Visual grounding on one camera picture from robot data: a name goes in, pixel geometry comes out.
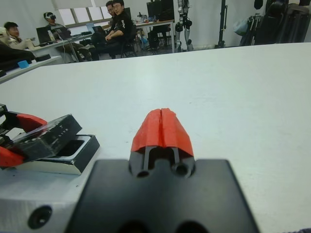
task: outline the white wall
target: white wall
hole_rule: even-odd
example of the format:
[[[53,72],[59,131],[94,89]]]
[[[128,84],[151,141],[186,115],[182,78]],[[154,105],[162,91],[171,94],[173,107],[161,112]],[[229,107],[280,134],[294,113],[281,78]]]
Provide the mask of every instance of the white wall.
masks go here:
[[[179,20],[178,3],[174,1],[175,21]],[[136,18],[139,12],[148,15],[146,3],[149,0],[124,0],[125,7],[131,8],[132,18]],[[254,0],[227,0],[227,30],[224,33],[226,46],[237,46],[241,37],[233,32],[233,24],[255,13],[262,13],[262,9],[256,11]],[[190,39],[195,47],[214,45],[218,43],[220,27],[221,0],[190,0],[189,18],[193,22]],[[184,35],[181,35],[183,48],[186,49]]]
[[[52,5],[51,0],[0,0],[0,26],[7,21],[18,24],[20,37],[37,38],[36,28],[47,25],[43,18],[45,12],[54,12],[57,22],[63,24],[60,14]]]

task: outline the person wearing vr headset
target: person wearing vr headset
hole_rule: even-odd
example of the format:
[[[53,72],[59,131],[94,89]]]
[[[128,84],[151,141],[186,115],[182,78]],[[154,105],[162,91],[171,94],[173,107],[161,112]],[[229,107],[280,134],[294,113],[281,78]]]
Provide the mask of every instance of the person wearing vr headset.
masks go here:
[[[48,21],[48,23],[49,23],[49,24],[46,26],[47,29],[50,30],[50,31],[53,33],[55,39],[59,39],[59,35],[56,33],[55,30],[58,29],[58,28],[66,28],[66,27],[65,27],[64,25],[62,25],[62,24],[59,24],[59,23],[56,23],[56,22],[55,22],[56,16],[55,16],[52,12],[46,12],[46,13],[44,13],[44,14],[43,14],[43,17],[44,17],[45,20]],[[74,48],[76,51],[79,51],[79,52],[85,57],[85,59],[86,59],[87,61],[91,61],[91,60],[92,60],[92,55],[91,55],[91,53],[90,53],[87,49],[84,49],[84,48],[83,48],[83,47],[84,47],[83,45],[77,44],[77,43],[74,43],[74,42],[72,42],[71,45],[73,46],[73,48]],[[69,44],[64,45],[64,47],[63,47],[63,46],[57,47],[56,49],[57,49],[59,52],[64,52],[64,50],[65,50],[66,53],[69,53],[69,54],[72,53],[71,47],[70,47]],[[82,62],[83,59],[79,56],[79,54],[77,54],[77,55],[78,55],[79,61]]]

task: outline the window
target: window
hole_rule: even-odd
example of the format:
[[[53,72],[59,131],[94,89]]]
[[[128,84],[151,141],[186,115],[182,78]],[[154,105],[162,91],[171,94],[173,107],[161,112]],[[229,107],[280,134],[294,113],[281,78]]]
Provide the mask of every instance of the window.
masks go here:
[[[87,7],[74,9],[60,9],[60,15],[66,27],[81,27],[87,23],[104,23],[111,21],[107,7]]]
[[[59,13],[65,25],[70,25],[70,24],[75,23],[70,9],[61,9],[59,10]]]
[[[89,16],[86,8],[74,8],[74,12],[77,16],[78,23],[89,22]]]
[[[103,19],[100,7],[89,7],[88,10],[91,14],[92,20]]]
[[[103,13],[104,18],[112,18],[112,16],[108,12],[108,9],[106,6],[102,6],[101,9],[102,9],[102,13]]]

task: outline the blue object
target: blue object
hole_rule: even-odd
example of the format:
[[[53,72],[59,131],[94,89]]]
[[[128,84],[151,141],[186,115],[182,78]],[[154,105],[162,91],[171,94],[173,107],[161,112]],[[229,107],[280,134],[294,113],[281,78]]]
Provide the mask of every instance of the blue object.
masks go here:
[[[27,68],[29,66],[27,61],[18,62],[18,65],[21,69]]]

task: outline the office chair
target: office chair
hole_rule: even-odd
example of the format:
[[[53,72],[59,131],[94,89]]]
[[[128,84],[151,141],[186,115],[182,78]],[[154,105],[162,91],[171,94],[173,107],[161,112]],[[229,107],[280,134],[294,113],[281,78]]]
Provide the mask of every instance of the office chair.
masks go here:
[[[135,57],[137,57],[137,54],[134,49],[134,43],[135,43],[135,38],[136,38],[136,25],[133,25],[131,34],[125,38],[124,42],[122,43],[121,50],[115,51],[114,53],[111,53],[111,56],[115,55],[121,55],[121,58],[128,57],[129,53],[133,53]]]
[[[257,29],[255,45],[274,44],[276,42],[287,7],[288,0],[267,1],[266,14]]]
[[[305,41],[310,23],[309,8],[289,4],[277,43],[301,43]]]

